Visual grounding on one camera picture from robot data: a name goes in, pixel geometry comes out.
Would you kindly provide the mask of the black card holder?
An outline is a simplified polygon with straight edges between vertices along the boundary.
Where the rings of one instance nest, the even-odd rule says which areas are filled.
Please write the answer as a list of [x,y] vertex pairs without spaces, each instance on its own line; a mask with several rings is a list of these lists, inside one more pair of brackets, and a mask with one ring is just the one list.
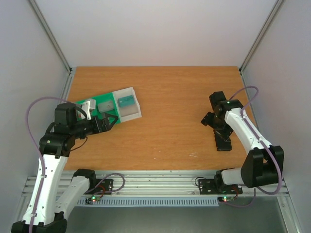
[[216,150],[217,151],[231,151],[232,150],[232,145],[231,145],[231,140],[225,141],[223,140],[219,134],[214,132],[214,138],[215,138],[215,143],[216,143]]

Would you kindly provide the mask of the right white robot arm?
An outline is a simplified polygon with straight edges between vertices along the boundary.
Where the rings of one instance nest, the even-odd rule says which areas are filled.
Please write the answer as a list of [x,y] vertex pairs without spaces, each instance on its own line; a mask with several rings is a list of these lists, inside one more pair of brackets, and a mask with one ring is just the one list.
[[209,96],[212,111],[201,123],[213,129],[218,151],[232,149],[230,136],[235,133],[246,152],[246,159],[240,168],[219,170],[214,186],[219,192],[226,192],[232,185],[258,188],[276,184],[274,195],[282,185],[284,150],[274,146],[254,126],[239,100],[227,99],[222,91]]

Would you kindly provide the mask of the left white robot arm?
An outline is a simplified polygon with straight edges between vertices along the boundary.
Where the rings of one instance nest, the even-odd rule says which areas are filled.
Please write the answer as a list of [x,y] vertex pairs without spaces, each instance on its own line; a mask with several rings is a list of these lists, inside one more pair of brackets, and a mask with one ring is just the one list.
[[57,199],[65,164],[76,139],[112,129],[118,116],[103,113],[90,116],[85,105],[67,102],[57,105],[54,121],[39,141],[38,173],[31,200],[21,221],[12,225],[13,233],[64,233],[75,202],[84,193],[97,190],[95,171],[78,169],[69,187]]

